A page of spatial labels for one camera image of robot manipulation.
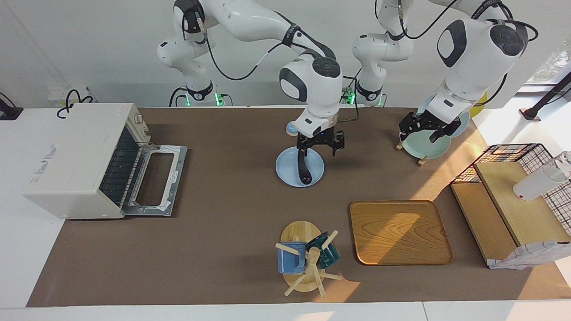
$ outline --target plate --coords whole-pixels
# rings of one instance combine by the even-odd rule
[[[434,143],[430,142],[430,136],[435,130],[421,130],[416,133],[408,135],[403,141],[403,147],[407,153],[416,158],[423,159],[428,156],[428,159],[434,159],[442,156],[450,147],[452,137],[443,136],[437,139]]]
[[[297,147],[290,147],[278,156],[276,160],[276,173],[284,183],[294,187],[308,187],[317,183],[325,172],[323,158],[313,149],[307,150],[305,165],[311,173],[311,184],[305,185],[299,179],[297,171]]]

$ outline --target rectangular wooden tray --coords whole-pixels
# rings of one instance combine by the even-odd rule
[[[454,254],[438,208],[429,200],[353,202],[357,257],[365,265],[444,265]]]

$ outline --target white cup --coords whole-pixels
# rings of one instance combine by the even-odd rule
[[[571,170],[570,156],[567,151],[546,162],[513,186],[513,192],[520,199],[534,200],[566,183]]]

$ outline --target white toaster oven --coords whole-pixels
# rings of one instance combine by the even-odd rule
[[[23,196],[62,219],[170,216],[187,147],[157,146],[132,103],[77,103],[38,160]],[[173,154],[162,200],[136,199],[154,153]]]

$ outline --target wooden shelf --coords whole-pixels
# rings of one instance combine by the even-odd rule
[[[525,201],[514,194],[513,186],[527,175],[519,163],[477,163],[475,168],[516,245],[569,241],[569,235],[543,198]]]
[[[484,185],[453,183],[451,189],[484,260],[507,258],[517,246]]]

